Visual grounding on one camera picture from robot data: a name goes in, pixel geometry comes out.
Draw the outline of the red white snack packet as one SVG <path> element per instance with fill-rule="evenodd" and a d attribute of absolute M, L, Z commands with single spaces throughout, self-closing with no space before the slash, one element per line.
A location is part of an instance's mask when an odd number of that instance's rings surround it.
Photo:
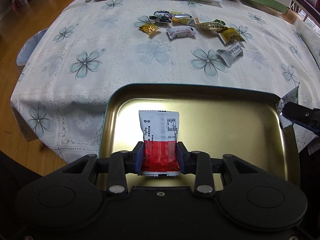
<path fill-rule="evenodd" d="M 139 111 L 144 157 L 140 174 L 148 177 L 180 174 L 176 143 L 180 115 L 172 111 Z"/>

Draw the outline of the green white snack packet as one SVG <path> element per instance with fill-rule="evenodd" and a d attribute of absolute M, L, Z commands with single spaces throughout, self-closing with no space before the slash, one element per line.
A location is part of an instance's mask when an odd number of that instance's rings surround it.
<path fill-rule="evenodd" d="M 299 85 L 285 94 L 276 104 L 276 110 L 279 118 L 281 129 L 285 129 L 289 126 L 293 126 L 295 123 L 292 113 L 295 110 L 295 106 L 298 105 L 298 91 Z"/>

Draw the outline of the small gold candy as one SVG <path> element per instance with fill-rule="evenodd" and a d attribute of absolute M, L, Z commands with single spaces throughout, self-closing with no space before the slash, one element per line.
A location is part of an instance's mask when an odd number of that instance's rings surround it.
<path fill-rule="evenodd" d="M 148 35 L 154 34 L 157 31 L 159 31 L 159 27 L 157 27 L 157 25 L 155 25 L 154 23 L 150 22 L 141 25 L 138 29 Z"/>

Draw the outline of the yellow green snack packet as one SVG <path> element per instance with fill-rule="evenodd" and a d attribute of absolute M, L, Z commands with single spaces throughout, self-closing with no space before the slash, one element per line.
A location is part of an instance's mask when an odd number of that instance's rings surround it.
<path fill-rule="evenodd" d="M 219 38 L 223 42 L 223 44 L 228 44 L 229 42 L 245 42 L 244 38 L 240 35 L 240 33 L 234 28 L 226 28 L 218 33 Z"/>

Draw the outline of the black white blueberry packet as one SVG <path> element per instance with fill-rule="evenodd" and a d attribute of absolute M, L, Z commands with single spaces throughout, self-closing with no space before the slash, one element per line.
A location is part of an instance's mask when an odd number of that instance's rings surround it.
<path fill-rule="evenodd" d="M 158 23 L 171 23 L 172 16 L 169 11 L 159 10 L 150 15 L 149 19 Z"/>

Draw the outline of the white hawthorn snack packet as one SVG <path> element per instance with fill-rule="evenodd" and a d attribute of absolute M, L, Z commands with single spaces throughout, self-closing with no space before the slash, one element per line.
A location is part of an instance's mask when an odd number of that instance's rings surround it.
<path fill-rule="evenodd" d="M 166 29 L 166 32 L 170 39 L 194 37 L 196 35 L 196 31 L 191 26 L 179 26 L 179 27 L 169 28 L 169 29 Z"/>

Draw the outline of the grey white snack packet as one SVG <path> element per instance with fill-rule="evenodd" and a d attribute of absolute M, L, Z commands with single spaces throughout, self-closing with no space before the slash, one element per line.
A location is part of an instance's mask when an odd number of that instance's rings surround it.
<path fill-rule="evenodd" d="M 227 49 L 219 49 L 217 53 L 223 63 L 230 68 L 233 64 L 234 60 L 244 55 L 244 51 L 242 49 L 241 44 L 238 41 L 234 41 L 233 44 Z"/>

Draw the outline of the yellow silver snack packet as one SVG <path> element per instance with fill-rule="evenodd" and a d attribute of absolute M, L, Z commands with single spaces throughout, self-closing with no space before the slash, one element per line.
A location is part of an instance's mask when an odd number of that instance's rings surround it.
<path fill-rule="evenodd" d="M 185 13 L 185 12 L 175 12 L 171 11 L 171 19 L 174 22 L 183 24 L 183 25 L 189 25 L 189 26 L 197 26 L 199 23 L 198 18 L 193 18 L 193 16 Z"/>

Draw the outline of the gold metal tin tray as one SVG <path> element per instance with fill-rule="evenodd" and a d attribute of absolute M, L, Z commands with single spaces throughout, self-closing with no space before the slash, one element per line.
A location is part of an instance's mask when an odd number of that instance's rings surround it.
<path fill-rule="evenodd" d="M 295 185 L 299 157 L 292 127 L 282 129 L 279 96 L 254 90 L 201 85 L 130 84 L 109 99 L 101 135 L 101 158 L 131 151 L 143 140 L 139 111 L 180 115 L 178 141 L 213 158 L 233 154 Z"/>

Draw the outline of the peanut pattern snack packet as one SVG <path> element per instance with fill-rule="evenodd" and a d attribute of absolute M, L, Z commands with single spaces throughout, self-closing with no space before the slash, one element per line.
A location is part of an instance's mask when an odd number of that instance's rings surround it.
<path fill-rule="evenodd" d="M 200 28 L 201 30 L 207 30 L 207 31 L 220 32 L 227 29 L 227 25 L 225 24 L 225 22 L 221 20 L 214 20 L 214 21 L 202 22 L 202 23 L 199 21 L 196 21 L 196 24 L 197 24 L 197 27 Z"/>

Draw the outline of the white floral tablecloth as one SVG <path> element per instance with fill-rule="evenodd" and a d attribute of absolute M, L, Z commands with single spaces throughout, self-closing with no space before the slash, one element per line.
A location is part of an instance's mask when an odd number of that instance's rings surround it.
<path fill-rule="evenodd" d="M 201 22 L 222 20 L 244 37 L 244 54 L 229 67 L 213 33 L 170 40 L 140 31 L 157 10 L 185 12 Z M 319 35 L 239 1 L 72 2 L 33 50 L 10 102 L 26 141 L 40 139 L 66 162 L 100 146 L 111 95 L 129 83 L 188 83 L 236 87 L 284 96 L 299 88 L 299 103 L 319 107 Z"/>

